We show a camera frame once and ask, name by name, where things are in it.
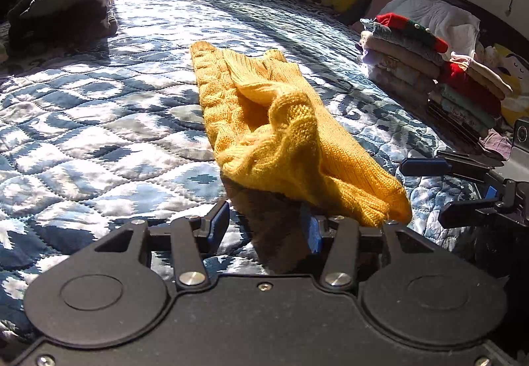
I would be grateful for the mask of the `yellow knitted sweater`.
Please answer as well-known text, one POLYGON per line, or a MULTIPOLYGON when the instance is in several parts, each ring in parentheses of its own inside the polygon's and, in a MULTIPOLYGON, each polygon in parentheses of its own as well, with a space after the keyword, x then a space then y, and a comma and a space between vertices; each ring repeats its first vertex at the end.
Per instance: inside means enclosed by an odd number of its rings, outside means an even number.
POLYGON ((195 42, 190 53, 206 134, 224 177, 365 226, 412 220, 402 183, 338 123, 280 51, 256 58, 195 42))

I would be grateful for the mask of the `teal folded garment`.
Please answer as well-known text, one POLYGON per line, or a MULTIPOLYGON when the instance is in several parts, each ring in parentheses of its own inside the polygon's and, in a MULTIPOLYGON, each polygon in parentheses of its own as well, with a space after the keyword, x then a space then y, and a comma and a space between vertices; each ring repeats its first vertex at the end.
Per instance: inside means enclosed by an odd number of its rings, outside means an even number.
POLYGON ((466 124, 477 132, 480 137, 487 136, 489 130, 497 124, 496 118, 486 113, 478 104, 462 96, 449 85, 437 84, 428 94, 428 97, 431 101, 437 103, 451 118, 460 124, 466 124))

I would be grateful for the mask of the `red folded garment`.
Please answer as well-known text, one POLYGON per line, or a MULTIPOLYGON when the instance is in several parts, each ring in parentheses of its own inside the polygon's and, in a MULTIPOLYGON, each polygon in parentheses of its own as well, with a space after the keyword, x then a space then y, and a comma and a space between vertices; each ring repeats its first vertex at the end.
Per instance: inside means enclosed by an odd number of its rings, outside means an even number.
POLYGON ((493 117, 501 114, 500 99, 488 88, 473 80, 457 64, 445 62, 437 78, 441 84, 450 86, 455 92, 476 104, 493 117))

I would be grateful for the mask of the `lilac folded garment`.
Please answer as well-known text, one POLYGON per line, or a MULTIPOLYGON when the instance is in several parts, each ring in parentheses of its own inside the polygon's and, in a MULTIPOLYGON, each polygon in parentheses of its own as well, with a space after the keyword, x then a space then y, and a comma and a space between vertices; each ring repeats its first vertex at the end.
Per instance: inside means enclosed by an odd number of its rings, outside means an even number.
POLYGON ((409 85, 423 94, 431 92, 436 85, 432 78, 381 52, 365 50, 361 60, 368 66, 369 78, 373 82, 409 85))

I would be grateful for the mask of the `blue white patterned quilt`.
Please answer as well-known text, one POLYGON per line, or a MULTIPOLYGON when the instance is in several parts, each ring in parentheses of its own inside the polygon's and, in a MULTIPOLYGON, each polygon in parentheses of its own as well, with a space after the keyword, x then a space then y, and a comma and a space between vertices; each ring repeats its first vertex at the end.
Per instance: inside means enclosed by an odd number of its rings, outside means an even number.
POLYGON ((211 274, 283 274, 307 249, 295 203, 220 176, 189 53, 197 41, 297 63, 329 112, 389 172, 408 156, 467 152, 423 109, 369 80, 358 37, 299 0, 115 0, 118 32, 1 67, 1 341, 32 332, 22 298, 41 273, 140 216, 231 201, 211 274))

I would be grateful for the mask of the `grey blue folded garment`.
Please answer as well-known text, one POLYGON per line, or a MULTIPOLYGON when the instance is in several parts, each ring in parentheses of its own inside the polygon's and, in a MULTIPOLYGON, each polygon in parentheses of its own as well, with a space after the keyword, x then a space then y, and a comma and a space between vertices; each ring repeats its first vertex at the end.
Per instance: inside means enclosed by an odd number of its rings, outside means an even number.
POLYGON ((376 39, 403 47, 410 52, 424 57, 425 60, 433 62, 437 66, 441 66, 444 62, 443 57, 437 51, 428 48, 424 43, 414 37, 407 36, 402 31, 392 31, 389 27, 367 18, 361 18, 359 22, 362 24, 364 30, 371 32, 372 36, 376 39))

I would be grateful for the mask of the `beige folded garment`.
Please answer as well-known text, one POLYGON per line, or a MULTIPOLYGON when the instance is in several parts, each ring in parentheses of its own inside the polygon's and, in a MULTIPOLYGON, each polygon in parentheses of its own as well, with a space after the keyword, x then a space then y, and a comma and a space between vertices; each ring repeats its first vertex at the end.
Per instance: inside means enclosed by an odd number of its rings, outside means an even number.
POLYGON ((443 64, 441 57, 425 57, 425 52, 410 51, 402 45, 388 42, 375 36, 372 32, 360 34, 359 45, 362 48, 362 61, 370 66, 397 72, 410 70, 430 79, 437 79, 443 64))

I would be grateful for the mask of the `red green knitted garment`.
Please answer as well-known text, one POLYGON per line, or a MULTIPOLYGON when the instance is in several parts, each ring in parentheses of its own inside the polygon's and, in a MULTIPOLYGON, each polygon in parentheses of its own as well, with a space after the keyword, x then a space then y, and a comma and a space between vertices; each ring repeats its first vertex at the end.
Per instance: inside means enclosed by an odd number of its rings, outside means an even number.
POLYGON ((386 13, 376 16, 375 21, 390 28, 392 31, 399 31, 408 37, 416 39, 437 53, 446 53, 448 51, 447 42, 435 36, 420 23, 412 21, 407 17, 394 13, 386 13))

